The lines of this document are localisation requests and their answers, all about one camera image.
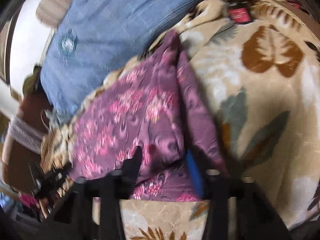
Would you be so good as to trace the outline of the blue plaid duvet bundle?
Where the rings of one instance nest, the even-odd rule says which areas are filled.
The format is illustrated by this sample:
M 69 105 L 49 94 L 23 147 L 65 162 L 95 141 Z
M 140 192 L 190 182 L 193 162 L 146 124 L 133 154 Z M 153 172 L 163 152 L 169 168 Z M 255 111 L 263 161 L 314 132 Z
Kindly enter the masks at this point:
M 106 75 L 142 54 L 203 0 L 73 0 L 47 50 L 41 85 L 69 122 Z

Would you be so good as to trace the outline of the purple floral long-sleeve shirt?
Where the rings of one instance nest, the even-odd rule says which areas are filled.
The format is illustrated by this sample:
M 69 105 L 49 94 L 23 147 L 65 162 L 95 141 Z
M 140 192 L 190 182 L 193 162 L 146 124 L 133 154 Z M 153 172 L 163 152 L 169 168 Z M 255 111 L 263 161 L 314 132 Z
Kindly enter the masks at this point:
M 104 177 L 142 149 L 137 200 L 198 199 L 184 165 L 200 150 L 227 174 L 213 119 L 204 105 L 178 33 L 168 32 L 151 57 L 97 96 L 73 126 L 72 180 Z

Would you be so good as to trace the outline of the brown wooden headboard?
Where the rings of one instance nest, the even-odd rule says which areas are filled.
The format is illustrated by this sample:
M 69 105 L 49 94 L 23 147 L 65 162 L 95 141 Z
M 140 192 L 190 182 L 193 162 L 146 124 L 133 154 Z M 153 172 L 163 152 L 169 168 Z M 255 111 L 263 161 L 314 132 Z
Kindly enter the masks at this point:
M 32 128 L 47 133 L 45 125 L 48 124 L 48 119 L 43 112 L 47 109 L 51 110 L 52 106 L 47 96 L 39 92 L 24 97 L 16 116 Z M 30 194 L 34 182 L 29 164 L 38 164 L 40 161 L 39 154 L 16 142 L 10 135 L 6 135 L 1 156 L 1 179 L 13 190 Z

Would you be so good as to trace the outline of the small red box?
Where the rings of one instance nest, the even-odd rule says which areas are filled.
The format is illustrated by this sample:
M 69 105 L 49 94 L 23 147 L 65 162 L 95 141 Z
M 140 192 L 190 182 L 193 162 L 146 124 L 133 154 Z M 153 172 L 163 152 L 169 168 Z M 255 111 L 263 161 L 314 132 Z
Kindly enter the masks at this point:
M 228 8 L 230 18 L 237 24 L 247 24 L 252 22 L 246 7 Z

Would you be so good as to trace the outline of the olive green folded cloth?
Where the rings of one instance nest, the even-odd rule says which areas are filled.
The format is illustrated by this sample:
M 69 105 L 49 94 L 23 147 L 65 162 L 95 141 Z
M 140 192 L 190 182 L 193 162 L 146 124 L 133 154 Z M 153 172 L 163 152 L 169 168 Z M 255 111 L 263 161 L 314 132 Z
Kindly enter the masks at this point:
M 42 67 L 36 64 L 33 68 L 33 73 L 28 75 L 23 83 L 22 92 L 26 96 L 28 94 L 34 94 L 39 87 L 40 72 Z

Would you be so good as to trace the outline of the grey cloth on headboard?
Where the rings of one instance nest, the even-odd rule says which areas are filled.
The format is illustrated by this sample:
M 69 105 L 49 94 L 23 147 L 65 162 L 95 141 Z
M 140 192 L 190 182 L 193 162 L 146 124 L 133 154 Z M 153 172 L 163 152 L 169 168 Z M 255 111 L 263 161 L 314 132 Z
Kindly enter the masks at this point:
M 41 142 L 44 133 L 28 125 L 19 117 L 14 116 L 10 120 L 8 134 L 28 150 L 41 154 Z

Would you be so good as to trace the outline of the beige leaf-print fleece blanket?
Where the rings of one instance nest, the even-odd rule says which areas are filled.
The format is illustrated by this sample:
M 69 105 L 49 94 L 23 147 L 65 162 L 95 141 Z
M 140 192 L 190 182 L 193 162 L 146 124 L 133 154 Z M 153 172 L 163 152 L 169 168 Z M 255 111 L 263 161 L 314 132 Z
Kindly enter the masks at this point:
M 246 7 L 252 22 L 235 23 L 230 7 Z M 319 239 L 319 38 L 274 0 L 203 0 L 193 6 L 142 54 L 109 72 L 69 122 L 51 127 L 41 145 L 43 171 L 72 163 L 77 117 L 151 57 L 170 31 L 179 35 L 215 124 L 225 176 L 256 183 L 291 239 Z M 77 181 L 67 175 L 57 190 L 59 202 Z M 209 202 L 130 196 L 120 201 L 120 211 L 125 239 L 203 239 Z

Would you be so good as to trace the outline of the striped floral bolster pillow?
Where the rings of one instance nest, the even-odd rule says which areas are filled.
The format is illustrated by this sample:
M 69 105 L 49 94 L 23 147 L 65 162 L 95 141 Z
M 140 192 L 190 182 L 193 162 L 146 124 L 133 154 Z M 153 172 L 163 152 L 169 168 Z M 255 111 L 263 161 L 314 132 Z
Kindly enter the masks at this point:
M 37 9 L 37 18 L 50 28 L 57 28 L 64 19 L 73 0 L 41 0 Z

